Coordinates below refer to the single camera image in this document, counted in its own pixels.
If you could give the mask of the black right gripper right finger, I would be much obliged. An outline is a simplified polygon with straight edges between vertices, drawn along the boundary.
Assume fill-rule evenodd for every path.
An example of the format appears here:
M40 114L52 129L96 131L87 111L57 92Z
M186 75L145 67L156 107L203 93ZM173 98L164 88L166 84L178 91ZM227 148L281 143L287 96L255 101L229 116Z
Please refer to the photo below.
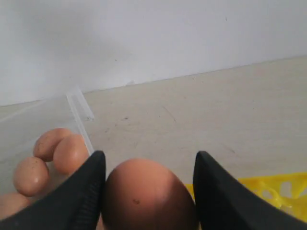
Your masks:
M305 230L306 223L278 210L199 151L193 173L197 214L203 230Z

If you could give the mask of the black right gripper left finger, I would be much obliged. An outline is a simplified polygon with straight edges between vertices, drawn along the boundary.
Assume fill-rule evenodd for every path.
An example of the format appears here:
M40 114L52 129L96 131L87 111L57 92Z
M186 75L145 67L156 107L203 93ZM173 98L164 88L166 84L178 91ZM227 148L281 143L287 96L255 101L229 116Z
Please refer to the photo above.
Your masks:
M106 158L95 151L65 182L42 199L1 220L2 230L94 230L102 209Z

